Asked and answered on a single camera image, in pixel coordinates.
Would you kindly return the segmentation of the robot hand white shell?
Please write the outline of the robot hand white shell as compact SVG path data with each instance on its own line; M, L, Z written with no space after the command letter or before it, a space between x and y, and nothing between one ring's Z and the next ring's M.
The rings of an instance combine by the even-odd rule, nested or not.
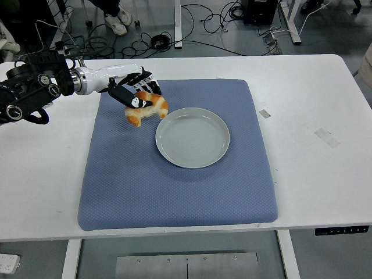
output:
M98 70L79 67L76 70L81 82L81 88L76 93L80 95L88 95L94 91L107 92L120 103L136 109L152 106L152 102L135 96L123 85L132 86L136 91L162 94L153 74L138 64L108 66Z

